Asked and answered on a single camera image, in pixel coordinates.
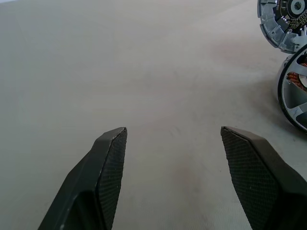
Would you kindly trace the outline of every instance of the textured rubber grip pad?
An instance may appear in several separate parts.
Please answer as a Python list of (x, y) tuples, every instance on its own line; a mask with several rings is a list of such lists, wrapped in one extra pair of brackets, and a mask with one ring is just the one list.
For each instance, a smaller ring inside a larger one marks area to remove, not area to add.
[(306, 229), (306, 181), (267, 140), (230, 127), (223, 127), (221, 135), (232, 183), (252, 229)]
[(123, 176), (126, 128), (99, 137), (70, 171), (39, 230), (111, 230)]

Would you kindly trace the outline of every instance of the gray surface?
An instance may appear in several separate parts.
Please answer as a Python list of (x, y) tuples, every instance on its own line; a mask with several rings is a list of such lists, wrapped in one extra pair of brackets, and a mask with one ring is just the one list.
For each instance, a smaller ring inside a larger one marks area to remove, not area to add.
[(254, 0), (1, 4), (1, 229), (37, 228), (69, 170), (119, 126), (115, 230), (250, 229), (220, 127), (266, 137), (307, 178), (307, 138), (271, 95), (285, 57)]

